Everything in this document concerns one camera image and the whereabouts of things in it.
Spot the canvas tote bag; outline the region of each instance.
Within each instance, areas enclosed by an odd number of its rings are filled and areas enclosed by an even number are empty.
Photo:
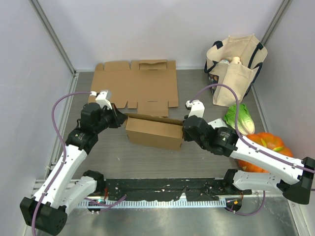
[[[231,87],[241,102],[255,82],[266,56],[267,49],[254,35],[229,36],[223,41],[216,41],[208,50],[204,71],[208,74],[210,84]],[[232,61],[234,57],[239,57],[242,64],[220,63],[222,59]],[[217,86],[210,89],[213,104],[226,107],[235,104],[235,98],[227,88]]]

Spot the bag pocket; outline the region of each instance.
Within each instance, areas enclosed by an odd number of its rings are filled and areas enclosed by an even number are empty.
[[[225,64],[225,63],[217,63],[216,67],[214,67],[209,73],[208,73],[208,79],[209,79],[209,82],[211,85],[213,84],[222,84],[224,78],[225,78],[225,75],[226,75],[226,72],[227,72],[227,67],[228,67],[228,64]],[[211,87],[210,88],[210,91],[212,94],[215,93],[215,91],[218,89],[220,90],[220,86],[217,87]]]
[[[241,64],[230,64],[228,65],[222,84],[233,89],[238,101],[241,102],[252,80],[251,69]],[[235,98],[230,90],[220,87],[220,89],[216,89],[215,91],[213,104],[229,107],[235,104]]]

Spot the white wall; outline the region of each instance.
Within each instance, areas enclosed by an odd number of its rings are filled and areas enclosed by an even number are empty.
[[[76,69],[109,60],[203,67],[228,35],[261,39],[281,0],[40,0]]]
[[[56,137],[51,108],[71,74],[27,0],[0,8],[0,35],[0,234],[20,236],[19,204],[44,177]]]
[[[269,131],[281,136],[297,158],[315,158],[314,9],[313,0],[292,1],[265,45],[268,56],[255,83]],[[312,230],[314,205],[312,193],[310,204],[302,207]]]

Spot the orange pumpkin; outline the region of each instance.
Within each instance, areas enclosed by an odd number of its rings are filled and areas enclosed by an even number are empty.
[[[271,149],[272,151],[276,151],[285,156],[293,157],[291,150],[284,145],[282,139],[278,136],[274,136],[271,133],[261,132],[259,134],[249,134],[246,137],[257,144],[264,146],[265,148]],[[247,161],[238,160],[238,164],[243,169],[243,171],[246,172],[268,172]]]

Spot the pumpkin stem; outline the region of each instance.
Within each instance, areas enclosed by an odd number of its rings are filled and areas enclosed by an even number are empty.
[[[264,147],[266,148],[267,147],[266,142],[263,139],[260,139],[260,140],[261,140],[262,144],[264,145]]]
[[[275,147],[274,149],[272,149],[272,151],[281,151],[284,147]]]

